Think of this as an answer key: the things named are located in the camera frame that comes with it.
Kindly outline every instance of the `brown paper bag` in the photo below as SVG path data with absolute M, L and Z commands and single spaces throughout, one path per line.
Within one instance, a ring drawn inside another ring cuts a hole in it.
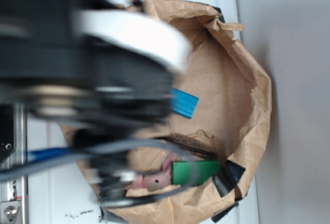
M 148 0 L 144 6 L 148 14 L 173 25 L 193 44 L 187 73 L 178 79 L 176 88 L 200 100 L 191 119 L 172 114 L 168 125 L 142 130 L 137 136 L 183 134 L 214 149 L 221 163 L 229 159 L 246 171 L 237 187 L 222 198 L 209 179 L 165 200 L 111 212 L 132 224 L 200 223 L 246 196 L 267 145 L 271 81 L 242 43 L 233 40 L 233 30 L 243 26 L 222 23 L 218 19 L 221 14 L 211 6 L 179 0 Z M 63 131 L 69 140 L 72 130 Z M 164 154 L 157 149 L 138 149 L 130 160 L 138 165 L 136 169 L 159 169 Z M 148 194 L 146 189 L 127 193 Z

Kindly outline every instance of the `white wall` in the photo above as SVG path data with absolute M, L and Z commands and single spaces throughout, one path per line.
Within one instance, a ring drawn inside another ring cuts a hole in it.
M 330 223 L 330 0 L 238 5 L 242 41 L 273 79 L 260 223 Z

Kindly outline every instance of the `green block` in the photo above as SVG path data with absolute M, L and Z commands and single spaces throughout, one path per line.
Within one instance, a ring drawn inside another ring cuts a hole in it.
M 197 161 L 200 176 L 195 185 L 204 184 L 212 175 L 220 170 L 219 161 Z M 172 163 L 172 184 L 183 185 L 190 178 L 190 163 L 186 161 L 175 161 Z

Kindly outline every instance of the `gray cable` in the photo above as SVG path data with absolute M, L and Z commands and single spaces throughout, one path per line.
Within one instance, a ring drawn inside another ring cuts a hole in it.
M 93 147 L 89 147 L 86 149 L 79 149 L 79 150 L 73 150 L 69 154 L 61 155 L 58 157 L 53 157 L 50 159 L 46 159 L 43 161 L 38 161 L 34 163 L 29 163 L 27 165 L 19 166 L 16 168 L 12 168 L 9 170 L 5 170 L 0 172 L 0 181 L 8 181 L 10 179 L 18 178 L 22 175 L 28 175 L 31 173 L 35 173 L 41 170 L 49 169 L 50 167 L 60 166 L 67 163 L 71 163 L 77 160 L 83 160 L 83 159 L 91 159 L 95 157 L 96 155 L 103 155 L 103 154 L 113 154 L 113 153 L 119 153 L 124 152 L 127 150 L 130 150 L 132 148 L 136 147 L 154 147 L 154 148 L 160 148 L 164 150 L 169 150 L 171 152 L 176 153 L 181 158 L 186 159 L 188 162 L 190 162 L 191 165 L 191 177 L 187 184 L 181 186 L 178 189 L 175 189 L 173 191 L 159 194 L 159 195 L 149 195 L 145 197 L 140 198 L 124 198 L 122 200 L 104 200 L 101 201 L 101 204 L 106 207 L 125 207 L 125 206 L 133 206 L 143 203 L 150 203 L 154 202 L 163 198 L 167 198 L 169 196 L 172 196 L 174 194 L 180 193 L 184 190 L 186 190 L 188 187 L 193 186 L 195 182 L 198 179 L 199 176 L 199 168 L 197 166 L 197 163 L 193 160 L 191 155 L 189 153 L 183 151 L 182 149 L 178 148 L 175 145 L 162 143 L 157 140 L 151 140 L 151 139 L 131 139 L 131 140 L 120 140 L 120 141 L 114 141 L 109 142 L 101 145 L 96 145 Z

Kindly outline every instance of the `pink toy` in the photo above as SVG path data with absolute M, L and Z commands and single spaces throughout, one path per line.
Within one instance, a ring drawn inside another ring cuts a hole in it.
M 171 163 L 176 160 L 175 153 L 168 153 L 163 159 L 161 171 L 154 175 L 138 175 L 134 182 L 125 189 L 147 188 L 156 191 L 171 184 Z

